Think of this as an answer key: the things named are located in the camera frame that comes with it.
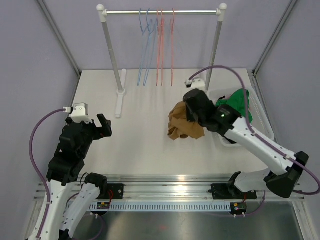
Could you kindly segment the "brown tank top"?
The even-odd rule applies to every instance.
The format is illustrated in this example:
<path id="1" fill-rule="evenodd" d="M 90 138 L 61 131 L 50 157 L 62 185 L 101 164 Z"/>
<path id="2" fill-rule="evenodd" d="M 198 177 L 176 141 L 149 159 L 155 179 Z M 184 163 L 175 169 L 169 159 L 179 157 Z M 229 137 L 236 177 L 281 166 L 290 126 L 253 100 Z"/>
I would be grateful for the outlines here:
<path id="1" fill-rule="evenodd" d="M 181 101 L 175 105 L 168 115 L 167 136 L 174 140 L 177 139 L 200 139 L 205 136 L 205 131 L 197 122 L 187 120 L 187 107 Z"/>

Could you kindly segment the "blue wire hanger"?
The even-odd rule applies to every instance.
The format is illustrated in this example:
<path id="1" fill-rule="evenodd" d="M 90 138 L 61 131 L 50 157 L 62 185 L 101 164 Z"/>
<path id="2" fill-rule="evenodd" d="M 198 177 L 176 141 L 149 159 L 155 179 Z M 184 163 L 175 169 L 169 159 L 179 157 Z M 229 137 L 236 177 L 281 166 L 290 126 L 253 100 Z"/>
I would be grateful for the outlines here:
<path id="1" fill-rule="evenodd" d="M 142 62 L 141 62 L 141 73 L 143 75 L 143 86 L 145 87 L 148 81 L 149 73 L 151 70 L 151 64 L 153 62 L 153 56 L 155 52 L 155 44 L 156 44 L 156 30 L 158 27 L 158 20 L 149 17 L 150 9 L 146 11 L 145 14 L 145 21 L 146 27 L 142 28 L 142 35 L 146 35 L 146 42 L 144 45 L 143 55 L 142 55 Z"/>
<path id="2" fill-rule="evenodd" d="M 140 86 L 141 83 L 141 76 L 143 71 L 144 62 L 146 59 L 147 49 L 149 46 L 149 34 L 151 33 L 151 20 L 149 20 L 149 11 L 148 9 L 145 13 L 145 21 L 146 26 L 143 27 L 142 24 L 142 9 L 139 11 L 139 24 L 140 24 L 140 30 L 141 30 L 141 36 L 142 36 L 142 43 L 141 43 L 141 57 L 140 57 L 140 64 L 139 64 L 139 71 L 138 71 L 138 78 L 137 78 L 137 86 Z"/>

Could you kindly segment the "green tank top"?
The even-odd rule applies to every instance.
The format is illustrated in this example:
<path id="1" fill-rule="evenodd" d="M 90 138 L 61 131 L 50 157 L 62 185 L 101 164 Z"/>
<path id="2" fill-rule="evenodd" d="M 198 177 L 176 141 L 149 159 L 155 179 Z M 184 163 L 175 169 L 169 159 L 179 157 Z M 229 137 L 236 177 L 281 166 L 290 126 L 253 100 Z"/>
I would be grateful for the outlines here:
<path id="1" fill-rule="evenodd" d="M 218 100 L 215 105 L 219 107 L 220 105 L 228 105 L 231 106 L 233 109 L 238 111 L 242 116 L 246 116 L 246 106 L 245 106 L 245 99 L 247 99 L 247 103 L 250 103 L 249 97 L 250 92 L 248 90 L 245 91 L 246 95 L 244 95 L 243 89 L 238 89 L 235 91 L 229 99 L 222 99 Z"/>

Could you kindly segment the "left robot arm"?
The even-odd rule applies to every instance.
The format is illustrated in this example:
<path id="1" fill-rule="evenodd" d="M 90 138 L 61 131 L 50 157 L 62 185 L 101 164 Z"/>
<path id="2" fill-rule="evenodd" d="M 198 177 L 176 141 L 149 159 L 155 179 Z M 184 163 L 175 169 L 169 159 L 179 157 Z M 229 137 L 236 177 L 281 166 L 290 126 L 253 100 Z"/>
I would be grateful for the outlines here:
<path id="1" fill-rule="evenodd" d="M 112 136 L 111 121 L 103 114 L 97 118 L 100 127 L 92 119 L 88 122 L 66 119 L 46 177 L 41 177 L 46 194 L 30 240 L 71 240 L 93 200 L 108 194 L 107 177 L 90 173 L 74 202 L 66 208 L 91 144 Z"/>

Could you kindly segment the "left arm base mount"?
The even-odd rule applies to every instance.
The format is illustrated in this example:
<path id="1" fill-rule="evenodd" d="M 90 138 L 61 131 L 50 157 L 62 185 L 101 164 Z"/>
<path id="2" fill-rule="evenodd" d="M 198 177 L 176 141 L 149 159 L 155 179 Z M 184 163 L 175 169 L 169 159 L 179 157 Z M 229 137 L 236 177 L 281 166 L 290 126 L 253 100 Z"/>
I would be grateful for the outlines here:
<path id="1" fill-rule="evenodd" d="M 84 179 L 85 184 L 93 184 L 99 189 L 98 200 L 122 200 L 124 196 L 124 184 L 108 183 L 106 176 L 98 173 L 90 173 Z"/>

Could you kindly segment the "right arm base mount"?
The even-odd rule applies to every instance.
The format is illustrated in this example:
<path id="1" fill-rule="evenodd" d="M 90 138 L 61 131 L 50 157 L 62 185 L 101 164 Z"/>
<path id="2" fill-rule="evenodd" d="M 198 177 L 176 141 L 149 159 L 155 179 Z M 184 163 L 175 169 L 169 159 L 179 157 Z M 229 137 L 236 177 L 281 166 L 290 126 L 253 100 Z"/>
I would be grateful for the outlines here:
<path id="1" fill-rule="evenodd" d="M 256 200 L 256 191 L 242 192 L 235 187 L 236 177 L 241 171 L 234 173 L 227 183 L 212 183 L 208 193 L 214 200 Z"/>

